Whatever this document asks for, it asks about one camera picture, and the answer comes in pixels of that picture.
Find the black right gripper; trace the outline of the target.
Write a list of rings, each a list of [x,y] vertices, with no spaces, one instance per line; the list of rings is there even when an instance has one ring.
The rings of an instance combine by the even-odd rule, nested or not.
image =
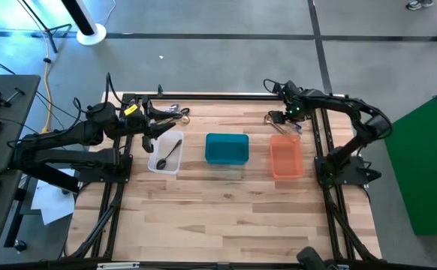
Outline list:
[[[305,108],[303,98],[308,93],[307,88],[296,86],[291,80],[287,81],[278,92],[278,96],[285,104],[285,112],[269,111],[272,123],[285,125],[287,120],[307,120],[308,110]]]

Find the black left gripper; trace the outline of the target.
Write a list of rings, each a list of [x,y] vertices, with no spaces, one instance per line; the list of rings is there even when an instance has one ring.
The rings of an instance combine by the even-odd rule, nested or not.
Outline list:
[[[125,117],[125,129],[127,135],[143,134],[142,147],[147,153],[153,153],[152,139],[158,139],[163,133],[173,128],[176,123],[168,122],[164,124],[151,124],[151,119],[161,121],[171,119],[175,116],[174,112],[165,112],[156,109],[147,95],[143,95],[129,104],[139,104],[142,116],[138,118]]]

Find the clear plastic bin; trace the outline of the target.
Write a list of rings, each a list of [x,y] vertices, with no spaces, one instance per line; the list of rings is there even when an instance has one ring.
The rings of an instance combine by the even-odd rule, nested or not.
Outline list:
[[[182,140],[173,154],[167,159],[167,165],[164,169],[156,169],[158,160],[166,157],[170,150],[175,146],[178,140]],[[147,167],[154,173],[177,175],[182,161],[182,153],[185,145],[185,135],[182,131],[169,130],[163,133],[157,140],[152,141],[154,152],[149,156]]]

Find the teal plastic bin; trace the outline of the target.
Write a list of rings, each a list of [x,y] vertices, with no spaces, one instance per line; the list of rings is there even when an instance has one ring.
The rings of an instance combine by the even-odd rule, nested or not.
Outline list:
[[[209,164],[243,165],[249,161],[249,137],[244,133],[208,133],[205,158]]]

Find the orange plastic bin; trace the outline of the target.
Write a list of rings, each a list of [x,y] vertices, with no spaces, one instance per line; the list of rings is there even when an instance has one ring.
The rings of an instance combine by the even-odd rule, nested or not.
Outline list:
[[[297,179],[305,174],[300,137],[279,135],[270,137],[270,166],[274,179]]]

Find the black pole with white base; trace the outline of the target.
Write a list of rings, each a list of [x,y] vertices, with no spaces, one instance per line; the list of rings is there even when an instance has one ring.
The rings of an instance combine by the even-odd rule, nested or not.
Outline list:
[[[105,26],[93,20],[83,0],[61,0],[78,27],[77,41],[84,46],[93,46],[107,36]]]

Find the white paper sheets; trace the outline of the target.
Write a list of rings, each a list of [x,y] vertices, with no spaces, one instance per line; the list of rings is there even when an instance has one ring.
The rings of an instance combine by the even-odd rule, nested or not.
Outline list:
[[[74,195],[64,194],[62,189],[52,186],[45,181],[38,180],[32,198],[31,210],[41,213],[44,225],[51,224],[74,212]]]

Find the black tripod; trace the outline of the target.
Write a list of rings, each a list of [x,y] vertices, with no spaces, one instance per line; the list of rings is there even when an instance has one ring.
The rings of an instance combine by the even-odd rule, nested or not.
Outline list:
[[[70,23],[67,23],[49,28],[46,26],[43,20],[34,12],[31,6],[26,2],[26,0],[16,0],[16,2],[21,6],[21,8],[30,17],[32,22],[37,26],[38,31],[42,35],[42,38],[45,40],[47,48],[52,49],[52,51],[57,54],[59,50],[56,46],[56,42],[54,41],[54,37],[58,36],[58,34],[62,34],[61,37],[66,38],[68,32],[72,28],[72,25]]]

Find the grey desk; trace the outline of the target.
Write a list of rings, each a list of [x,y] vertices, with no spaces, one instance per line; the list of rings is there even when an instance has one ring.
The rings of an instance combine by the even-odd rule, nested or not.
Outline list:
[[[13,149],[8,142],[18,140],[35,98],[41,78],[38,75],[0,75],[0,238],[14,201],[22,173],[9,169]]]

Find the green board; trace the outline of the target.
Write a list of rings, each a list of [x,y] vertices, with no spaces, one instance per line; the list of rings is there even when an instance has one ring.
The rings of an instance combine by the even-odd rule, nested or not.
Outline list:
[[[414,234],[437,235],[437,95],[395,121],[385,145]]]

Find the person's shoe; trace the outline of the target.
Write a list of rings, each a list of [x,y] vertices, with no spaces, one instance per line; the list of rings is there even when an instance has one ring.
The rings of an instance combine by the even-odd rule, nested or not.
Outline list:
[[[417,11],[421,8],[429,8],[434,5],[434,0],[409,0],[405,7],[410,11]]]

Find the black aluminium rig frame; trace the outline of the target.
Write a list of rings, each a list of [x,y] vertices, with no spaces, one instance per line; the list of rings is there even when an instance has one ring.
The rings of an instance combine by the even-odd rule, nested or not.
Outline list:
[[[144,267],[206,270],[250,265],[290,269],[308,246],[324,259],[332,258],[314,159],[352,138],[347,115],[320,111],[306,121],[300,137],[303,176],[276,179],[269,160],[275,131],[263,118],[281,110],[280,101],[266,94],[189,94],[178,103],[191,110],[191,121],[178,126],[185,136],[179,172],[150,171],[149,156],[135,139],[119,216],[106,225],[93,254],[109,251],[115,261]],[[209,133],[246,134],[249,161],[243,166],[207,163]]]

